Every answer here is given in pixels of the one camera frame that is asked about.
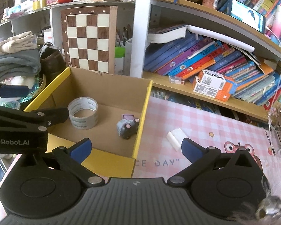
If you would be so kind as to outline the white charger plug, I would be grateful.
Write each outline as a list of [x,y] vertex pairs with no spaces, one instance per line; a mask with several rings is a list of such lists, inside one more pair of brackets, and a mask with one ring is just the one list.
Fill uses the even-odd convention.
[[182,141],[186,138],[188,137],[181,128],[176,128],[168,132],[166,135],[166,139],[171,144],[171,146],[175,149],[175,151],[179,151],[181,149]]

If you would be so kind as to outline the clear packing tape roll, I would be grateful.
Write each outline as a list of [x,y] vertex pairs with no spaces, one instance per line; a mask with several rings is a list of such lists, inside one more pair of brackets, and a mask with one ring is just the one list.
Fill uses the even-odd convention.
[[79,130],[88,130],[98,123],[98,103],[91,97],[79,97],[68,105],[71,124]]

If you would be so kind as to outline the grey purple toy car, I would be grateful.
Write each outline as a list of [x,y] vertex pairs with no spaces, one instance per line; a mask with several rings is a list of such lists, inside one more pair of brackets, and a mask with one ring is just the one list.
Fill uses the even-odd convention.
[[129,139],[138,132],[140,119],[133,114],[123,114],[122,119],[117,123],[118,135],[123,139]]

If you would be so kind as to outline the folded grey towels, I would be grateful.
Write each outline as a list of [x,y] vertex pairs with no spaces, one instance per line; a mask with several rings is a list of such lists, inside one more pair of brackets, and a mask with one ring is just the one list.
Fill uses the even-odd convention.
[[0,82],[15,76],[36,76],[40,71],[37,39],[32,31],[0,41]]

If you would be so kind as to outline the pink checkered cartoon mat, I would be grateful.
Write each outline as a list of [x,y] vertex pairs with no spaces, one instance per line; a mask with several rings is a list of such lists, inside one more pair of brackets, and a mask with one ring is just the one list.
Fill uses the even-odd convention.
[[155,97],[149,99],[134,178],[168,179],[190,165],[166,138],[176,128],[203,147],[224,151],[226,142],[249,145],[261,160],[268,179],[281,180],[281,158],[269,154],[268,132],[263,128]]

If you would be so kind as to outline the brown leather bag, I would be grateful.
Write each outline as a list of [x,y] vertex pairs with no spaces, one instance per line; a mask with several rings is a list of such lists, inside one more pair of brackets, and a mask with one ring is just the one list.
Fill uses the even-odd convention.
[[41,73],[46,76],[46,83],[49,84],[66,69],[67,65],[59,49],[50,42],[43,45],[39,55]]

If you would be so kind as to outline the yellow cardboard box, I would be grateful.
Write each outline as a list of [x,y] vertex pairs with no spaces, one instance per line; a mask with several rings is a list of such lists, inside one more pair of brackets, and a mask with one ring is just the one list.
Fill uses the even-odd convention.
[[[149,103],[152,81],[129,76],[94,73],[67,67],[26,108],[69,108],[64,123],[48,128],[48,151],[70,147],[89,138],[91,154],[83,165],[102,177],[133,176]],[[76,104],[76,109],[69,106]],[[124,115],[139,119],[138,131],[129,139],[119,136],[117,123]]]

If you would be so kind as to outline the yellow wooden shelf board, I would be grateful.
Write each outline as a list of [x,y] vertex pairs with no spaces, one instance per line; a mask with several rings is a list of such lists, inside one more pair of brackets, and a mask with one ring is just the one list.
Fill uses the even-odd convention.
[[248,103],[243,100],[238,100],[233,97],[217,97],[216,91],[208,86],[199,85],[194,87],[190,82],[186,82],[183,85],[175,84],[170,82],[168,76],[160,76],[156,73],[150,72],[143,72],[143,78],[152,80],[154,87],[216,104],[218,106],[246,114],[264,122],[268,120],[268,112],[264,109],[264,107],[257,106],[253,103]]

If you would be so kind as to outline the orange white box lower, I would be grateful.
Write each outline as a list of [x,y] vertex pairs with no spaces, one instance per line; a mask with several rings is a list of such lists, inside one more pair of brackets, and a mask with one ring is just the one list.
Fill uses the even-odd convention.
[[205,86],[200,83],[198,76],[195,76],[193,80],[193,91],[223,102],[227,102],[230,98],[230,94],[228,92]]

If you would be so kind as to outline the orange white box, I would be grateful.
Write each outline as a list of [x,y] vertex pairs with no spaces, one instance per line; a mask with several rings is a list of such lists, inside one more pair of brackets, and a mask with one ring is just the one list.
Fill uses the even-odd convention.
[[237,91],[237,84],[229,77],[210,70],[201,70],[198,74],[200,83],[233,95]]
[[200,83],[198,76],[195,76],[193,80],[193,91],[223,102],[227,102],[230,98],[230,94],[228,92],[205,86]]

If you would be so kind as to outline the orange white box upper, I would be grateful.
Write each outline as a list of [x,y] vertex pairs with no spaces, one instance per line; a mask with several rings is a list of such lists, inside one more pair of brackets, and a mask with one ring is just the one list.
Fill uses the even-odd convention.
[[200,83],[233,95],[237,91],[237,84],[229,77],[210,70],[201,70],[198,74]]

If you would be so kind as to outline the small red white box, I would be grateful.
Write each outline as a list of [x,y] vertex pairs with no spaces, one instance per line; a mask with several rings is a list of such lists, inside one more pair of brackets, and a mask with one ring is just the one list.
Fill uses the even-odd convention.
[[178,76],[168,76],[169,82],[172,84],[178,84],[178,85],[184,85],[185,81],[182,79],[182,77]]

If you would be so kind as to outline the row of colourful books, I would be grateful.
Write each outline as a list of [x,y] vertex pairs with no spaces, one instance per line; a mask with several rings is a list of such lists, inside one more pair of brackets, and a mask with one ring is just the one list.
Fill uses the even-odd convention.
[[235,99],[269,110],[281,103],[281,76],[236,42],[208,32],[195,34],[187,27],[185,38],[149,46],[143,70],[160,76],[178,76],[193,83],[201,70],[217,72],[235,81]]

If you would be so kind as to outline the wooden chessboard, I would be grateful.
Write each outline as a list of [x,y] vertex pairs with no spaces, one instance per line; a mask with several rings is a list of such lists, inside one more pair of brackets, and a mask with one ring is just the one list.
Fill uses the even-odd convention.
[[61,11],[66,62],[96,73],[115,73],[117,6],[87,6]]

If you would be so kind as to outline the green white container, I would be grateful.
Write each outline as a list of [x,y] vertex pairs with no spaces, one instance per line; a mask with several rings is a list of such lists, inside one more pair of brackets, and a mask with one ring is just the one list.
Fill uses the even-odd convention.
[[124,74],[125,48],[115,47],[115,74]]

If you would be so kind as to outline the thick white paperback book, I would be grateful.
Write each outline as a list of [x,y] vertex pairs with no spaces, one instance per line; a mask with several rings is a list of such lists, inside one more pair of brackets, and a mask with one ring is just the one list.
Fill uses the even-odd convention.
[[148,30],[147,42],[154,44],[168,43],[185,38],[187,24],[175,24],[163,27],[154,27]]

